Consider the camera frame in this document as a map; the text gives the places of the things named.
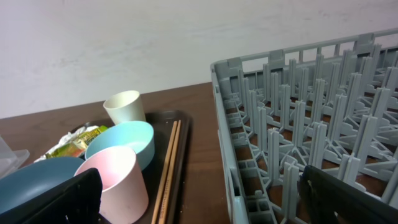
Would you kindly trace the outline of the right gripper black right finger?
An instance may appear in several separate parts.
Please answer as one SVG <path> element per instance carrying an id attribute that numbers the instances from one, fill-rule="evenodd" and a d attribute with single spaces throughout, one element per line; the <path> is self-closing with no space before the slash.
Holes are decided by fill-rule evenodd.
<path id="1" fill-rule="evenodd" d="M 311 223 L 338 223 L 337 215 L 350 223 L 397 223 L 397 209 L 314 166 L 304 168 L 298 191 Z"/>

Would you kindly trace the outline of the dark brown serving tray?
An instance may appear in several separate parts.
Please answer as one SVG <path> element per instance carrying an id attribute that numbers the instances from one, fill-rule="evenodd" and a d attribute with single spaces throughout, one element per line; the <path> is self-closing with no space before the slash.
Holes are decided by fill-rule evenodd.
<path id="1" fill-rule="evenodd" d="M 97 169 L 99 214 L 108 223 L 173 223 L 191 118 L 179 110 L 147 113 L 145 121 L 110 125 L 85 152 L 79 175 Z"/>

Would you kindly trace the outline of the right wooden chopstick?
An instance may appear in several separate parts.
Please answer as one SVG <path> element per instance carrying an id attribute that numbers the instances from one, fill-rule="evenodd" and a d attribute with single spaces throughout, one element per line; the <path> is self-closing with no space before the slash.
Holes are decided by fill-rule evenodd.
<path id="1" fill-rule="evenodd" d="M 178 149 L 180 128 L 181 128 L 181 121 L 179 120 L 178 125 L 177 125 L 177 130 L 175 133 L 173 147 L 172 147 L 172 153 L 170 156 L 167 179 L 166 179 L 166 183 L 164 185 L 164 193 L 163 193 L 163 198 L 162 198 L 162 206 L 160 208 L 160 213 L 159 213 L 158 224 L 165 224 L 165 219 L 167 216 L 167 209 L 168 209 L 168 203 L 169 203 L 169 198 L 170 198 L 170 189 L 171 189 L 172 179 L 173 179 L 173 175 L 174 175 L 175 158 L 176 158 L 177 149 Z"/>

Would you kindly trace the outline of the pink cup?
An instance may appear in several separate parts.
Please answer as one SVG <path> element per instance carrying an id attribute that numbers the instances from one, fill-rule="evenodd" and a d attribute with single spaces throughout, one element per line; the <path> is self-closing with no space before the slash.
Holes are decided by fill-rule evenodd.
<path id="1" fill-rule="evenodd" d="M 103 190 L 99 213 L 110 223 L 134 223 L 146 212 L 149 196 L 137 155 L 128 146 L 112 146 L 88 158 L 75 172 L 99 171 Z"/>

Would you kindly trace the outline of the dark blue plate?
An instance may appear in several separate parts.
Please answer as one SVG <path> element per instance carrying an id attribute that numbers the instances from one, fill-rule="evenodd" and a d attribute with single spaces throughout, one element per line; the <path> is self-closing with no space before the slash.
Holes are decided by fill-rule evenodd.
<path id="1" fill-rule="evenodd" d="M 55 157 L 25 166 L 1 179 L 1 213 L 71 179 L 82 165 L 78 157 Z"/>

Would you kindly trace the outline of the left wooden chopstick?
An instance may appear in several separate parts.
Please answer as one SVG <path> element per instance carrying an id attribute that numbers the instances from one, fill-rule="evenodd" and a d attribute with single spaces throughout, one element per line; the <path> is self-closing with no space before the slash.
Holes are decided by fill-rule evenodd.
<path id="1" fill-rule="evenodd" d="M 172 126 L 172 131 L 171 131 L 171 135 L 170 135 L 170 139 L 169 139 L 169 144 L 167 147 L 167 152 L 165 155 L 165 161 L 164 161 L 164 165 L 163 165 L 163 169 L 162 169 L 162 175 L 160 178 L 160 182 L 159 182 L 159 188 L 157 191 L 157 196 L 156 196 L 156 201 L 155 201 L 155 207 L 154 207 L 154 212 L 152 215 L 152 221 L 151 224 L 155 224 L 156 219 L 157 219 L 157 214 L 159 211 L 159 205 L 160 205 L 160 201 L 161 201 L 161 197 L 162 197 L 162 192 L 164 190 L 164 184 L 167 178 L 167 170 L 169 168 L 169 161 L 170 161 L 170 156 L 172 153 L 172 147 L 173 147 L 173 143 L 174 143 L 174 139 L 175 139 L 175 133 L 177 130 L 177 121 L 174 121 L 173 126 Z"/>

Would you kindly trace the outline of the light blue bowl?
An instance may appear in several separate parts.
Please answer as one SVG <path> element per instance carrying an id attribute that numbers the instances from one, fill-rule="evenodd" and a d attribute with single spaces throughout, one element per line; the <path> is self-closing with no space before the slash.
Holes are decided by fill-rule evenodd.
<path id="1" fill-rule="evenodd" d="M 137 155 L 141 170 L 153 160 L 155 154 L 154 128 L 145 121 L 128 121 L 108 128 L 92 140 L 85 152 L 85 159 L 97 152 L 113 147 L 128 146 Z"/>

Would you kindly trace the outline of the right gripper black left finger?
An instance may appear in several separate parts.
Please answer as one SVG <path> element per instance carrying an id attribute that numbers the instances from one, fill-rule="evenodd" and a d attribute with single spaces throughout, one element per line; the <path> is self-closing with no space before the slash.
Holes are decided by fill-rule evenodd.
<path id="1" fill-rule="evenodd" d="M 90 168 L 1 214 L 1 223 L 98 223 L 103 184 Z"/>

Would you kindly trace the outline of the wooden chopstick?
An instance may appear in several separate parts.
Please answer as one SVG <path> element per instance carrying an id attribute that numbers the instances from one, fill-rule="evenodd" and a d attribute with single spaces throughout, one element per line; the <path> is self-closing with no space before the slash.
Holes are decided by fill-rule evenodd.
<path id="1" fill-rule="evenodd" d="M 157 214 L 159 211 L 159 205 L 160 205 L 160 201 L 161 201 L 161 197 L 162 197 L 162 192 L 164 190 L 164 184 L 167 178 L 167 170 L 169 168 L 169 161 L 170 161 L 170 156 L 172 153 L 172 147 L 173 147 L 173 143 L 174 143 L 174 139 L 175 139 L 175 133 L 177 130 L 177 121 L 174 121 L 173 126 L 172 126 L 172 131 L 171 131 L 171 135 L 170 135 L 170 139 L 169 139 L 169 144 L 167 147 L 167 152 L 165 155 L 165 161 L 164 161 L 164 165 L 163 165 L 163 169 L 162 169 L 162 175 L 160 178 L 160 182 L 159 182 L 159 188 L 157 191 L 157 196 L 156 196 L 156 201 L 155 201 L 155 207 L 154 207 L 154 212 L 152 215 L 152 221 L 151 224 L 155 224 L 156 219 L 157 219 Z"/>
<path id="2" fill-rule="evenodd" d="M 167 179 L 166 179 L 166 183 L 164 185 L 164 193 L 163 193 L 163 198 L 162 198 L 162 206 L 160 208 L 160 213 L 159 213 L 158 224 L 165 224 L 165 219 L 167 216 L 167 209 L 168 209 L 168 203 L 169 203 L 169 198 L 170 198 L 170 189 L 171 189 L 172 179 L 173 179 L 173 175 L 174 175 L 175 158 L 176 158 L 177 149 L 178 149 L 180 128 L 181 128 L 181 121 L 179 120 L 178 125 L 177 125 L 177 130 L 175 133 L 173 147 L 172 147 L 172 153 L 170 156 Z"/>

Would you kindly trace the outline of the clear plastic bin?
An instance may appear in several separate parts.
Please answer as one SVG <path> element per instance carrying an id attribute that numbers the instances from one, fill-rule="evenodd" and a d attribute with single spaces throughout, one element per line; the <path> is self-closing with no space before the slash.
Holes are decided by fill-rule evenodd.
<path id="1" fill-rule="evenodd" d="M 0 137 L 0 179 L 15 172 L 29 158 L 27 149 L 13 151 Z"/>

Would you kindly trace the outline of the cream white cup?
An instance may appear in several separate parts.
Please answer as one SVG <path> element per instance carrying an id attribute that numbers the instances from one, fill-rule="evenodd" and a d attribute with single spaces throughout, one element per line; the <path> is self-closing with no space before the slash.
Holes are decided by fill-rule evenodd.
<path id="1" fill-rule="evenodd" d="M 117 93 L 103 103 L 115 125 L 128 121 L 146 121 L 141 94 L 136 90 Z"/>

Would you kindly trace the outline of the grey dishwasher rack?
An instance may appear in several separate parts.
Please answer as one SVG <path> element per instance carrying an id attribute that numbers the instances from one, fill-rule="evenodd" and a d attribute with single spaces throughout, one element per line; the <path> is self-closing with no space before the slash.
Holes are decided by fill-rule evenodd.
<path id="1" fill-rule="evenodd" d="M 396 29 L 211 65 L 229 220 L 311 223 L 308 165 L 397 209 Z"/>

